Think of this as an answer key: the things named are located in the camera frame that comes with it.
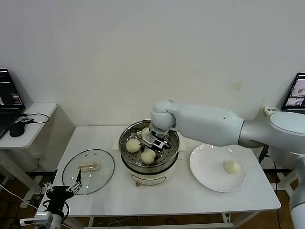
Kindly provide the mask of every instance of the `black mouse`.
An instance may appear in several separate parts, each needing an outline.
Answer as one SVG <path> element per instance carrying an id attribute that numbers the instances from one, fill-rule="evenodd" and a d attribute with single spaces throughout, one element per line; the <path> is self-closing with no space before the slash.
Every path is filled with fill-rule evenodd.
<path id="1" fill-rule="evenodd" d="M 18 137 L 24 133 L 25 122 L 17 122 L 10 126 L 10 136 Z"/>

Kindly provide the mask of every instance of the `laptop screen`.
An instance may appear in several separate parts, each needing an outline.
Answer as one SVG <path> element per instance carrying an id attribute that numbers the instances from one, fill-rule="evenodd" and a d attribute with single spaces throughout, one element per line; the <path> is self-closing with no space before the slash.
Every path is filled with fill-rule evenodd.
<path id="1" fill-rule="evenodd" d="M 23 103 L 7 69 L 0 69 L 0 109 L 19 108 Z"/>

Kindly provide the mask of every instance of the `power strip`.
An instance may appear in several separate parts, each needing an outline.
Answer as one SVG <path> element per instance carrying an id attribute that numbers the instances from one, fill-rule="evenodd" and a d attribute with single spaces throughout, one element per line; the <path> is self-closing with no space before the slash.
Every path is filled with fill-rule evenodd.
<path id="1" fill-rule="evenodd" d="M 277 107 L 275 106 L 267 106 L 264 108 L 264 113 L 267 115 L 267 116 L 270 116 L 272 115 L 273 113 L 275 112 L 279 112 L 280 109 L 278 109 Z"/>

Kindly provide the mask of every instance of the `white plate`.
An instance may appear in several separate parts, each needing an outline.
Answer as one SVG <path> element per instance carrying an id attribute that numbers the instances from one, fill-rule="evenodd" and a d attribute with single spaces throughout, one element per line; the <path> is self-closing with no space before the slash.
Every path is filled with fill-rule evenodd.
<path id="1" fill-rule="evenodd" d="M 224 169 L 224 162 L 234 160 L 241 166 L 239 174 L 230 174 Z M 207 188 L 217 192 L 232 192 L 239 189 L 246 180 L 244 162 L 234 155 L 229 146 L 216 147 L 209 144 L 198 146 L 190 157 L 192 173 Z"/>

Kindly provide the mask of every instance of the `glass lid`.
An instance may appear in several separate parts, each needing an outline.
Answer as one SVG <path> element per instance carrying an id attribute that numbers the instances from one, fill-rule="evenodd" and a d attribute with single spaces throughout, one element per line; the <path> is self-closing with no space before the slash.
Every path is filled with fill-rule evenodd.
<path id="1" fill-rule="evenodd" d="M 112 156 L 101 149 L 90 149 L 72 158 L 66 165 L 62 182 L 65 186 L 75 184 L 81 170 L 82 187 L 77 195 L 88 195 L 104 187 L 114 172 Z"/>

